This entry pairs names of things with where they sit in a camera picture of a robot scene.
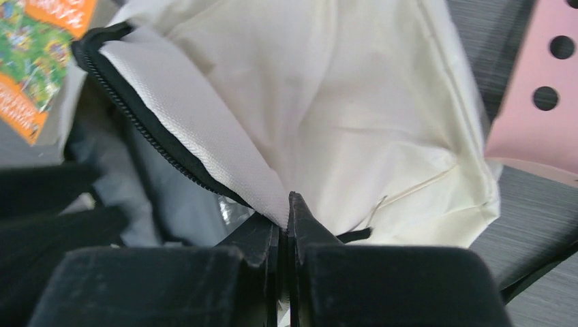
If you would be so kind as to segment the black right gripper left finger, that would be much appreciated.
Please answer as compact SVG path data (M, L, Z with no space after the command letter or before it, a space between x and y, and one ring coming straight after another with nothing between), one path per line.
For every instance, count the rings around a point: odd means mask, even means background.
M217 244L240 255L231 326L276 326L280 229L255 213Z

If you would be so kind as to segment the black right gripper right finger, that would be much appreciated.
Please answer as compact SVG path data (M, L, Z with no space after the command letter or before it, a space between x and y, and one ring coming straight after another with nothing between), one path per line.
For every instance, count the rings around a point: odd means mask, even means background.
M288 273L287 285L290 299L290 325L306 326L307 292L305 255L312 245L342 245L311 213L303 196L292 191L289 195L288 221Z

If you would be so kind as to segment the cream canvas backpack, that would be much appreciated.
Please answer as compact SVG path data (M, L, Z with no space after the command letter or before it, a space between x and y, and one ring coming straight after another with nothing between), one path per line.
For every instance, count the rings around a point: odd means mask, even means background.
M72 148L130 246L225 236L216 201L281 229L300 195L356 244L469 247L500 165L447 1L128 1L72 45L111 108Z

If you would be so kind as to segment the orange green paperback book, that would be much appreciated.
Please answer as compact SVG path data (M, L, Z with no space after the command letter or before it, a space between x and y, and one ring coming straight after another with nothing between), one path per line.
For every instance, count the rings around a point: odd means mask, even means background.
M1 2L1 120L34 145L96 1Z

